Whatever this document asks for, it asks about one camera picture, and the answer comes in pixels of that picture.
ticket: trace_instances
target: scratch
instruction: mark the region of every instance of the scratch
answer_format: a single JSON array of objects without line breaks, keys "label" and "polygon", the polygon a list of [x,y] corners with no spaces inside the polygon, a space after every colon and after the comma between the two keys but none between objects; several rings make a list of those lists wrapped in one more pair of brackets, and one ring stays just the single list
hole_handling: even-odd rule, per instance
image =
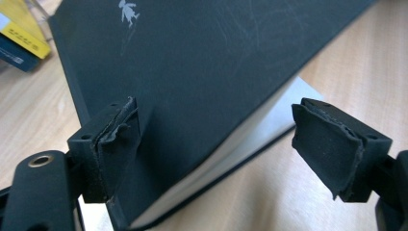
[{"label": "scratch", "polygon": [[136,32],[136,25],[137,21],[132,25],[130,29],[127,30],[125,37],[122,39],[122,47],[120,49],[120,56],[123,56],[126,52],[126,48],[129,44],[129,42],[132,39],[133,34]]},{"label": "scratch", "polygon": [[252,0],[248,0],[249,3],[249,11],[251,13],[251,17],[255,22],[255,32],[256,32],[256,45],[257,47],[259,47],[259,24],[258,24],[258,20],[256,19],[256,16],[254,14],[254,11],[252,9]]},{"label": "scratch", "polygon": [[288,3],[287,0],[285,0],[285,4],[288,5],[289,11],[293,14],[294,20],[297,21],[297,23],[299,24],[300,28],[301,28],[302,30],[305,30],[305,28],[303,27],[303,23],[300,21],[300,18],[299,18],[299,16],[296,14],[296,12],[294,11],[292,5],[291,5],[290,3]]},{"label": "scratch", "polygon": [[225,39],[225,45],[227,45],[227,44],[228,44],[228,37],[227,37],[227,35],[226,35],[224,29],[222,29],[221,24],[219,23],[219,20],[218,20],[217,17],[216,17],[216,21],[217,21],[217,25],[218,25],[218,27],[219,27],[219,30],[221,31],[221,33],[222,33],[222,35],[223,35],[223,37],[224,37],[224,39]]},{"label": "scratch", "polygon": [[241,23],[237,20],[237,18],[231,12],[231,9],[228,6],[225,6],[225,8],[228,11],[228,13],[231,15],[231,18],[233,19],[237,27],[240,29],[240,31],[243,32],[248,37],[248,33],[246,32],[245,28],[241,25]]},{"label": "scratch", "polygon": [[223,8],[217,8],[217,19],[218,19],[219,24],[220,25],[222,24],[222,29],[225,32],[225,34],[228,35],[228,32],[233,29],[231,28],[230,23],[226,22],[227,19],[225,18],[225,13],[224,13]]}]

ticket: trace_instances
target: wooden table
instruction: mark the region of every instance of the wooden table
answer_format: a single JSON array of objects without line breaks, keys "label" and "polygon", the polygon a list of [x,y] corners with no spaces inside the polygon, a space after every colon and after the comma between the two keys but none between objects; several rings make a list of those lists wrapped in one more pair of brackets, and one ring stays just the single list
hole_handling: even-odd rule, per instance
[{"label": "wooden table", "polygon": [[[59,2],[40,3],[52,13]],[[33,73],[0,73],[0,189],[24,158],[67,151],[79,122],[53,41],[53,54]],[[408,149],[408,1],[370,8],[300,75],[349,114]],[[367,204],[343,204],[291,148],[290,134],[153,230],[375,230]],[[89,230],[110,230],[102,207],[90,208]]]}]

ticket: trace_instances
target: screw hole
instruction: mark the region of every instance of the screw hole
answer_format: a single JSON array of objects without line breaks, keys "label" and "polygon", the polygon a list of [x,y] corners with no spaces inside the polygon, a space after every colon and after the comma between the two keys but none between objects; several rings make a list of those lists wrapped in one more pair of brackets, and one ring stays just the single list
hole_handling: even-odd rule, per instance
[{"label": "screw hole", "polygon": [[42,224],[35,224],[31,226],[30,228],[27,229],[27,231],[48,231],[49,227],[48,225],[42,223]]},{"label": "screw hole", "polygon": [[377,139],[378,139],[378,138],[377,138],[375,135],[373,135],[373,134],[368,134],[368,135],[367,135],[367,138],[372,139],[372,140],[377,140]]},{"label": "screw hole", "polygon": [[89,140],[92,136],[90,134],[85,134],[81,137],[81,140]]},{"label": "screw hole", "polygon": [[43,167],[51,163],[53,160],[54,160],[54,157],[50,155],[38,156],[35,159],[31,160],[28,166],[29,167]]},{"label": "screw hole", "polygon": [[387,158],[384,162],[383,162],[383,166],[388,168],[388,169],[392,169],[394,167],[394,160],[393,158]]}]

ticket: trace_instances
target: book cover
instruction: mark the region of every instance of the book cover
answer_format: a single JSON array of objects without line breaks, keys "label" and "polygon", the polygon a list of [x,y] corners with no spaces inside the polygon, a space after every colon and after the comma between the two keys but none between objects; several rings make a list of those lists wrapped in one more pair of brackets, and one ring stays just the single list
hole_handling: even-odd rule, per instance
[{"label": "book cover", "polygon": [[0,35],[0,59],[26,72],[39,64],[37,56],[3,35]]},{"label": "book cover", "polygon": [[0,33],[41,59],[51,51],[24,0],[0,0]]},{"label": "book cover", "polygon": [[50,26],[81,123],[128,96],[138,102],[140,146],[108,207],[115,227],[214,156],[371,2],[64,0]]}]

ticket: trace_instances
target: fairy sticker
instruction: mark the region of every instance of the fairy sticker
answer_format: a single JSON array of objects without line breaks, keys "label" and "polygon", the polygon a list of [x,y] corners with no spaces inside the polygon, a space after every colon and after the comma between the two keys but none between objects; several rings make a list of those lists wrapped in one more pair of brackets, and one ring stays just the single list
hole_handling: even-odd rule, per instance
[{"label": "fairy sticker", "polygon": [[135,20],[138,19],[140,13],[135,13],[132,8],[136,7],[135,3],[126,3],[126,0],[120,0],[119,2],[119,7],[122,9],[122,22],[124,17],[126,16],[126,19],[129,22],[129,28],[132,27],[133,22],[132,18],[135,18]]}]

